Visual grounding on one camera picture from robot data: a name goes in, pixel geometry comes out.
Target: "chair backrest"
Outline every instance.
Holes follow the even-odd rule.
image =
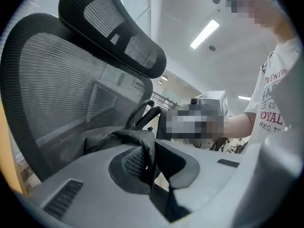
[[[100,4],[109,6],[106,12],[95,7]],[[77,9],[70,10],[72,5]],[[138,103],[151,97],[149,77],[160,76],[166,65],[163,50],[137,27],[120,0],[60,0],[59,16],[23,18],[1,58],[9,127],[42,181],[58,170],[48,161],[52,146],[87,130],[123,126]],[[86,18],[93,25],[84,26]],[[110,29],[113,36],[104,32]]]

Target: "office chair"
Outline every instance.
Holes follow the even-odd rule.
[[[121,129],[152,95],[166,56],[120,0],[60,0],[10,32],[1,97],[12,135],[41,181]],[[142,109],[135,117],[142,117]]]

